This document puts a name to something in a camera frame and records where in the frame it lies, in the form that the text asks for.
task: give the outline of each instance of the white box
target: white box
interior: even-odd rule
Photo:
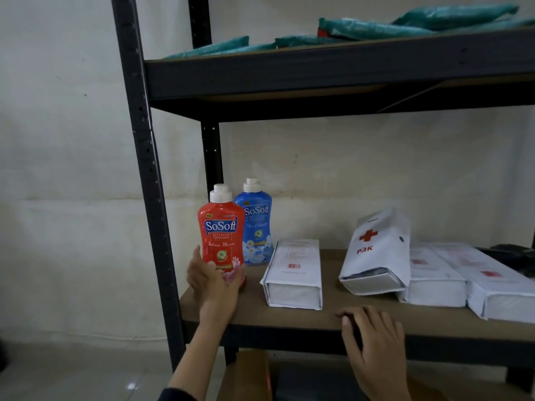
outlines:
[[[398,292],[402,303],[433,307],[466,306],[466,279],[431,249],[410,248],[410,284]]]
[[[319,241],[280,239],[260,284],[271,307],[321,310]]]
[[[535,282],[466,243],[428,243],[468,280],[468,306],[483,319],[535,323]]]
[[[338,279],[352,294],[403,290],[410,282],[410,222],[389,208],[360,218]]]

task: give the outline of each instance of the teal plastic bag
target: teal plastic bag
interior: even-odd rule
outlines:
[[[505,29],[525,28],[526,26],[535,26],[535,18],[519,19],[518,21],[513,21],[512,19],[500,19],[488,24],[464,26],[462,28],[443,31],[442,33],[502,31]]]
[[[190,58],[192,56],[203,56],[207,54],[214,54],[218,52],[228,51],[230,49],[236,49],[239,47],[249,46],[249,37],[241,36],[239,38],[234,38],[232,40],[226,40],[224,42],[211,44],[207,46],[198,47],[192,51],[177,53],[165,57],[164,59],[180,59],[180,58]]]
[[[261,45],[252,45],[252,46],[244,46],[244,47],[237,47],[236,49],[229,49],[226,51],[221,52],[215,52],[215,53],[208,53],[208,55],[223,55],[227,53],[246,53],[246,52],[254,52],[254,51],[267,51],[269,49],[276,49],[277,46],[275,43],[266,43]]]
[[[306,45],[329,45],[333,43],[345,42],[337,38],[327,38],[316,35],[288,35],[282,38],[275,38],[277,47],[294,47]]]
[[[434,32],[411,26],[379,24],[365,22],[358,19],[319,19],[319,29],[328,35],[347,38],[350,40],[384,40],[406,36],[431,35]]]
[[[486,24],[504,15],[514,15],[518,8],[516,4],[419,7],[405,13],[392,24],[443,31]]]

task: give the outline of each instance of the black shelf frame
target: black shelf frame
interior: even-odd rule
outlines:
[[[208,0],[188,3],[193,47],[210,44]],[[197,323],[181,318],[151,107],[201,122],[209,192],[223,182],[220,122],[535,104],[533,29],[145,61],[135,0],[112,0],[112,5],[173,370]],[[444,87],[452,79],[485,76],[513,78]],[[376,84],[381,87],[363,94],[217,100],[218,96]],[[302,340],[288,341],[291,337]],[[227,364],[235,360],[240,346],[345,354],[340,333],[320,329],[230,325],[221,345]],[[507,382],[528,392],[533,387],[535,342],[408,335],[407,357],[506,366]]]

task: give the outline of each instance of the red cross symbol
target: red cross symbol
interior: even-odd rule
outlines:
[[[371,238],[373,236],[376,236],[378,234],[377,231],[373,232],[373,229],[368,229],[366,231],[366,233],[364,235],[362,235],[358,240],[359,241],[362,241],[364,240],[364,242],[370,242],[371,241]]]

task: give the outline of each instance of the white wall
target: white wall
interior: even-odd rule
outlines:
[[[261,43],[314,33],[320,16],[388,22],[422,4],[477,1],[509,0],[210,0],[212,37]],[[534,0],[517,1],[535,15]],[[145,58],[191,48],[187,0],[137,3]],[[110,0],[2,0],[0,38],[0,336],[165,347]],[[530,245],[534,114],[222,124],[225,180],[238,193],[259,177],[274,235],[323,248],[347,247],[356,219],[386,205],[423,238]],[[200,126],[152,115],[183,292],[206,195]]]

